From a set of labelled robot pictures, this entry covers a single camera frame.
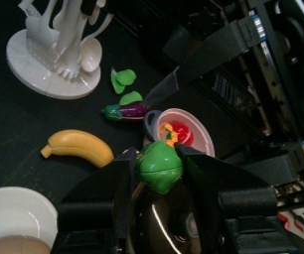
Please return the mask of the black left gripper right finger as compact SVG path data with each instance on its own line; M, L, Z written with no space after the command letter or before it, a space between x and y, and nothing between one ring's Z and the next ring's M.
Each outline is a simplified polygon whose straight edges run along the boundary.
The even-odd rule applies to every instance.
M299 254L276 217L271 186L244 169L176 146L202 254Z

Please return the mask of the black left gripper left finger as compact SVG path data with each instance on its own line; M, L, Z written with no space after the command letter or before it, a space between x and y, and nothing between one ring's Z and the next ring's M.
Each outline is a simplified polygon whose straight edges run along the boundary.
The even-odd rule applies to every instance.
M129 254L136 150L129 148L65 195L52 254Z

